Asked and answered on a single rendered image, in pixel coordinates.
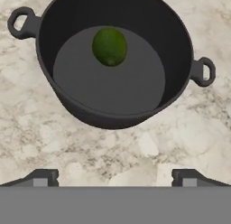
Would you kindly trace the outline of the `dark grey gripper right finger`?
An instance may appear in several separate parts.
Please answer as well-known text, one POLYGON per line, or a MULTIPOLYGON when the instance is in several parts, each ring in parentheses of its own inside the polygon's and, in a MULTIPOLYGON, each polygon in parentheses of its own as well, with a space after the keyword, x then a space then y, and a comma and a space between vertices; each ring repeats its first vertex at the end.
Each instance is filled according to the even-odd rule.
POLYGON ((195 169, 173 169, 171 177, 172 187, 226 186, 226 183, 209 179, 195 169))

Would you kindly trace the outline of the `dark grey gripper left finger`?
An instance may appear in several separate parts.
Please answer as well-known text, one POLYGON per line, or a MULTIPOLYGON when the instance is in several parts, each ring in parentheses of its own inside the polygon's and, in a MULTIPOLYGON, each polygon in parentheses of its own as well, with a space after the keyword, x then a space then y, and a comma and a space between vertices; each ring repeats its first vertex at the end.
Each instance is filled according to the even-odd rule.
POLYGON ((2 187, 58 187, 57 169, 36 169, 23 178, 2 184, 2 187))

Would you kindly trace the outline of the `green lime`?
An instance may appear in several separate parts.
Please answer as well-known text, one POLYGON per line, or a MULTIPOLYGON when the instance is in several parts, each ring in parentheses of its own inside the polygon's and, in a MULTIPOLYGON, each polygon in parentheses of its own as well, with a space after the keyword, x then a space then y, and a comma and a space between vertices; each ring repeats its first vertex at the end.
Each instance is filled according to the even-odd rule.
POLYGON ((94 36, 92 51, 103 65, 115 67, 125 60, 127 54, 125 36, 115 28, 102 28, 94 36))

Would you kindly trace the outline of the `black two-handled pot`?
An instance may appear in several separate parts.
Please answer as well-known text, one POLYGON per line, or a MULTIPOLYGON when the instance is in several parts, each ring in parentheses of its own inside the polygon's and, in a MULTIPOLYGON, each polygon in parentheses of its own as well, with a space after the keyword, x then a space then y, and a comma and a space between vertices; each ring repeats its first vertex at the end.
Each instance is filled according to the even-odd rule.
POLYGON ((34 38, 43 74, 61 104, 80 121, 104 129, 136 126, 173 103, 189 81, 212 84, 212 60, 196 60, 189 33, 162 0, 53 0, 42 16, 12 11, 10 34, 34 38), (114 27, 128 52, 116 67, 92 52, 98 30, 114 27))

